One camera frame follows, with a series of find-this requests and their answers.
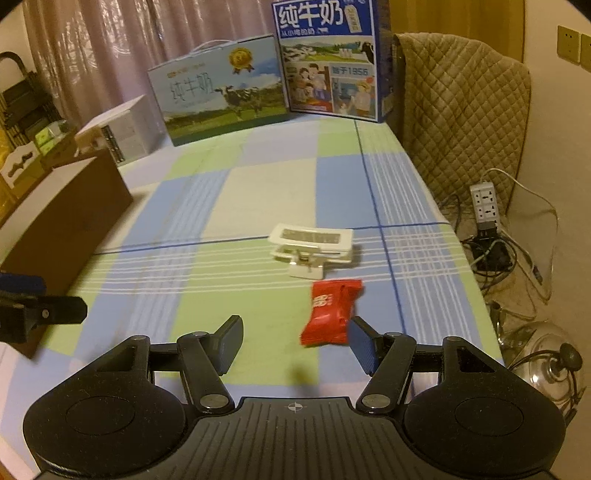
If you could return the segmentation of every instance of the milk gift box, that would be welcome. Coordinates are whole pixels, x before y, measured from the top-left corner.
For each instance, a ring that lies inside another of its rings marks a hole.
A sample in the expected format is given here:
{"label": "milk gift box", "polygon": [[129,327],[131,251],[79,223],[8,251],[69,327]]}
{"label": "milk gift box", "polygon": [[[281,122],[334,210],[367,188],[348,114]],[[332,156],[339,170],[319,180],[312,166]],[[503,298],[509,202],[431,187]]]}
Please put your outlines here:
{"label": "milk gift box", "polygon": [[148,76],[174,145],[288,118],[273,35],[200,48]]}
{"label": "milk gift box", "polygon": [[389,0],[272,7],[291,110],[383,121],[394,101]]}

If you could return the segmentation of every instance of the white clip stand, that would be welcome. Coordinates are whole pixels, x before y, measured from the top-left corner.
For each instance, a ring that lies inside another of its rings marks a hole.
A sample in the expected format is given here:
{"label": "white clip stand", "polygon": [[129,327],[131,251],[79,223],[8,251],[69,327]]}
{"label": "white clip stand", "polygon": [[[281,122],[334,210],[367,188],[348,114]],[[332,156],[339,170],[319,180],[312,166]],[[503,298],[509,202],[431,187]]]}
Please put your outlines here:
{"label": "white clip stand", "polygon": [[269,235],[276,244],[271,255],[289,260],[292,277],[322,280],[324,264],[350,264],[353,260],[353,230],[306,228],[280,223]]}

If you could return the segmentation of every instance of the brown cardboard box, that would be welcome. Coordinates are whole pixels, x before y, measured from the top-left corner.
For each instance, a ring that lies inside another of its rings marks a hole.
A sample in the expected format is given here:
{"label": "brown cardboard box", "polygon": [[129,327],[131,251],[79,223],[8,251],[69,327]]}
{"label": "brown cardboard box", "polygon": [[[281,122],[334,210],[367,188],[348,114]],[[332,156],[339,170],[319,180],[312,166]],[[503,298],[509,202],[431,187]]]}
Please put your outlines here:
{"label": "brown cardboard box", "polygon": [[[108,151],[55,168],[0,228],[0,270],[39,275],[47,294],[66,294],[131,202]],[[14,347],[32,356],[42,334]]]}
{"label": "brown cardboard box", "polygon": [[12,474],[1,463],[0,463],[0,480],[14,480],[14,477],[12,476]]}
{"label": "brown cardboard box", "polygon": [[17,206],[17,198],[11,191],[11,188],[0,176],[0,225],[4,219],[8,218]]}

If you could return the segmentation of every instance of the power strip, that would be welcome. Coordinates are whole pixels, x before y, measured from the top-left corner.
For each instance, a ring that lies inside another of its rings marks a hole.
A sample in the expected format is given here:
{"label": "power strip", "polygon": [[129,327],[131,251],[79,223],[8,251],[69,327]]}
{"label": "power strip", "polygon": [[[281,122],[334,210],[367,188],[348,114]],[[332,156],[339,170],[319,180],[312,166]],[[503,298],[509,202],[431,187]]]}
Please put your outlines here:
{"label": "power strip", "polygon": [[495,186],[492,182],[472,185],[470,194],[476,223],[495,222],[495,226],[499,226],[499,206],[496,203]]}

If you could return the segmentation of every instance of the beige quilted cover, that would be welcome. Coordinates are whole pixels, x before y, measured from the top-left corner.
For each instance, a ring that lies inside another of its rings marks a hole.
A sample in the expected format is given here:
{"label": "beige quilted cover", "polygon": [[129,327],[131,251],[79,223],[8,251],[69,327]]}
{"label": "beige quilted cover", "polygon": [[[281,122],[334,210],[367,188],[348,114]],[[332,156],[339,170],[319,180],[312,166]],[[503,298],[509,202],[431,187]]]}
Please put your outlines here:
{"label": "beige quilted cover", "polygon": [[[398,34],[406,60],[402,144],[438,202],[491,167],[516,176],[530,108],[530,74],[478,40],[439,33]],[[492,173],[501,212],[513,184]]]}

